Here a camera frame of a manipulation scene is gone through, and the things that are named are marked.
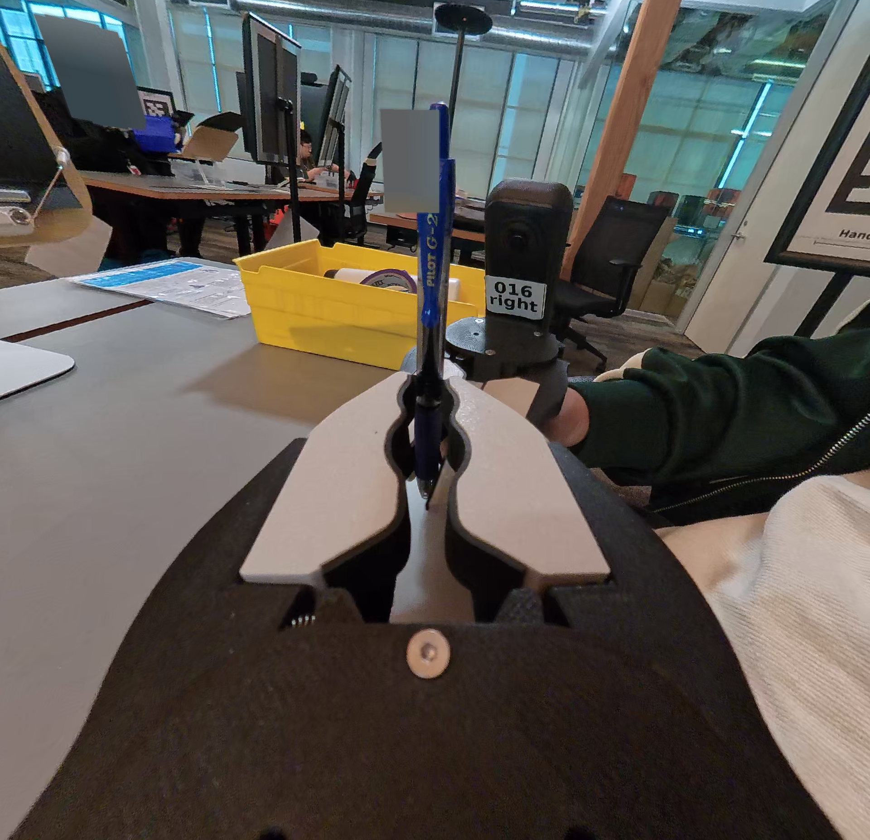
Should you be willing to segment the white monitor stand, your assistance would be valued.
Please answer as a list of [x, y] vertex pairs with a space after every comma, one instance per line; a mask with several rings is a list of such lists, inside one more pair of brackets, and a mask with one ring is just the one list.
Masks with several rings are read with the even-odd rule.
[[75, 366], [71, 356], [1, 341], [1, 399], [65, 376]]

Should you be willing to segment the yellow plastic bin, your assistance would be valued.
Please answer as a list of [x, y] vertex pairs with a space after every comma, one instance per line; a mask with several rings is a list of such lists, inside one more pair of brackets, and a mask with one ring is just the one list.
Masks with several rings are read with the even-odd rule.
[[397, 269], [416, 280], [416, 256], [309, 240], [235, 264], [263, 344], [398, 370], [417, 343], [417, 295], [326, 276], [332, 269]]

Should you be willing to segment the framed marker sign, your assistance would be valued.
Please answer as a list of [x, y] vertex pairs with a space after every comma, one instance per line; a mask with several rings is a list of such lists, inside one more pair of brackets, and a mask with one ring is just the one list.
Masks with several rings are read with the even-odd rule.
[[865, 68], [810, 167], [765, 262], [832, 273], [795, 334], [811, 336], [869, 275], [869, 79]]

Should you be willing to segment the brown cardboard box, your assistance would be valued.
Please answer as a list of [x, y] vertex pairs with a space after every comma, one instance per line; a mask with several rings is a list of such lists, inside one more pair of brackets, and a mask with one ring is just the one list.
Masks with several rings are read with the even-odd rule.
[[700, 270], [701, 265], [698, 262], [684, 264], [663, 257], [638, 310], [648, 314], [660, 314], [672, 321], [677, 320], [697, 284]]

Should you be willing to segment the bundle of silver ducts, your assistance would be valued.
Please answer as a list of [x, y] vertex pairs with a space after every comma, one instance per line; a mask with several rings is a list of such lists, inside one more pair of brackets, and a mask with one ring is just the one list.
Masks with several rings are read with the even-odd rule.
[[[233, 0], [239, 11], [286, 20], [290, 24], [327, 25], [385, 32], [404, 37], [447, 40], [449, 32], [437, 32], [434, 8], [390, 4], [378, 0]], [[596, 47], [591, 28], [565, 23], [495, 16], [485, 34], [472, 42], [486, 48], [551, 55], [584, 60]]]

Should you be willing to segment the black disc on pole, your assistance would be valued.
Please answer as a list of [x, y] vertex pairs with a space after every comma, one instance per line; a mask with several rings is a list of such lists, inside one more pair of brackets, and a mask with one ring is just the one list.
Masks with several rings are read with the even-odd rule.
[[458, 38], [454, 49], [448, 100], [448, 110], [452, 122], [459, 94], [464, 44], [469, 37], [479, 38], [487, 35], [493, 28], [493, 19], [483, 8], [454, 2], [437, 4], [433, 10], [433, 19], [441, 30], [454, 33]]

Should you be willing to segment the black standing monitor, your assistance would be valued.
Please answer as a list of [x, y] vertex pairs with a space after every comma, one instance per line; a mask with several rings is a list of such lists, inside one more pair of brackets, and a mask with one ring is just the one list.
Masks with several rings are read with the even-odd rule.
[[332, 69], [324, 99], [319, 166], [343, 165], [345, 110], [353, 80], [341, 65]]
[[299, 136], [298, 41], [253, 12], [242, 13], [244, 70], [237, 77], [245, 149], [259, 164], [295, 166]]

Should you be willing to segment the grey desk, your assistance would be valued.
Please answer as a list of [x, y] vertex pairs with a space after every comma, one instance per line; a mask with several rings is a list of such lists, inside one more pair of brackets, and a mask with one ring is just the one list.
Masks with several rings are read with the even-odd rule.
[[75, 367], [2, 400], [2, 838], [52, 779], [191, 537], [389, 374], [263, 345], [249, 317], [128, 308], [59, 280], [2, 291], [12, 332]]

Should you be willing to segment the brown wooden table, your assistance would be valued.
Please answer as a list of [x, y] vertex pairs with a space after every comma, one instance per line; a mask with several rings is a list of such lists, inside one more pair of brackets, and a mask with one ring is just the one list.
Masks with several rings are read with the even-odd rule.
[[190, 216], [232, 219], [241, 256], [266, 249], [266, 218], [277, 209], [291, 205], [292, 200], [288, 189], [269, 185], [216, 185], [181, 176], [87, 170], [79, 173], [88, 188], [178, 206], [193, 203], [195, 207]]
[[[482, 268], [484, 266], [484, 218], [483, 214], [470, 208], [459, 208], [453, 220], [451, 247], [452, 262]], [[417, 216], [412, 213], [388, 214], [382, 205], [367, 213], [367, 221], [386, 228], [386, 245], [389, 248], [403, 247], [416, 253], [419, 245]]]

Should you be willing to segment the blue pen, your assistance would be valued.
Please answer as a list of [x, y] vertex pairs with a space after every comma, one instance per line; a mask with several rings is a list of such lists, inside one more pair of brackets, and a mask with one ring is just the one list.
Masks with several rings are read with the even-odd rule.
[[455, 160], [450, 151], [450, 108], [446, 103], [436, 102], [430, 111], [438, 114], [439, 202], [435, 211], [418, 214], [419, 323], [413, 418], [415, 475], [420, 496], [427, 502], [437, 486], [443, 464], [440, 452], [443, 372], [456, 187]]

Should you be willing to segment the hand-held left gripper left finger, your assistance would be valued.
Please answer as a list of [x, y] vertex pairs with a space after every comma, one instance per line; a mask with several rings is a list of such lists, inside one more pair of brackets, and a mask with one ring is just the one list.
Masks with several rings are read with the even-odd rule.
[[246, 584], [343, 589], [367, 623], [390, 620], [411, 553], [410, 388], [397, 371], [310, 432], [241, 565]]

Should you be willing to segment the person's right hand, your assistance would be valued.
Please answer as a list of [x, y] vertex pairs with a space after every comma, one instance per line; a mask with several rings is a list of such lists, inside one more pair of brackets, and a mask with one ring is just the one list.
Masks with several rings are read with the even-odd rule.
[[569, 387], [560, 411], [542, 427], [544, 436], [554, 443], [572, 448], [584, 442], [590, 429], [590, 411], [581, 394]]

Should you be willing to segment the wooden pillar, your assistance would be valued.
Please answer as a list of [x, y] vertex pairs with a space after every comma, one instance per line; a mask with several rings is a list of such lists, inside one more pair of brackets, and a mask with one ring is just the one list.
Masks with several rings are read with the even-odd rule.
[[622, 178], [681, 1], [642, 1], [590, 178], [571, 225], [560, 273], [563, 280], [570, 279], [585, 237]]

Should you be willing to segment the white paper roll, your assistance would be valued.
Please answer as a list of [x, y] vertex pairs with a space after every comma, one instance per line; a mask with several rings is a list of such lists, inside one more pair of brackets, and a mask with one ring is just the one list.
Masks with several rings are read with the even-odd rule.
[[[340, 268], [340, 269], [329, 269], [324, 273], [324, 278], [332, 279], [332, 280], [340, 280], [347, 283], [355, 283], [360, 284], [359, 282], [369, 273], [377, 270], [368, 270], [368, 269], [359, 269], [359, 268]], [[412, 275], [408, 272], [412, 277], [417, 280], [418, 283], [418, 292], [419, 292], [419, 282], [417, 276]]]

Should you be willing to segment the person's right forearm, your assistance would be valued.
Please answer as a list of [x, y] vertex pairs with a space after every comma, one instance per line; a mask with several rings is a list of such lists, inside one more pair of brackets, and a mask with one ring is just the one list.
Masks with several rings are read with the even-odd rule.
[[858, 319], [820, 339], [768, 338], [742, 358], [650, 348], [568, 384], [590, 411], [571, 452], [618, 485], [648, 487], [653, 515], [670, 524], [766, 513], [809, 477], [869, 465], [869, 332]]

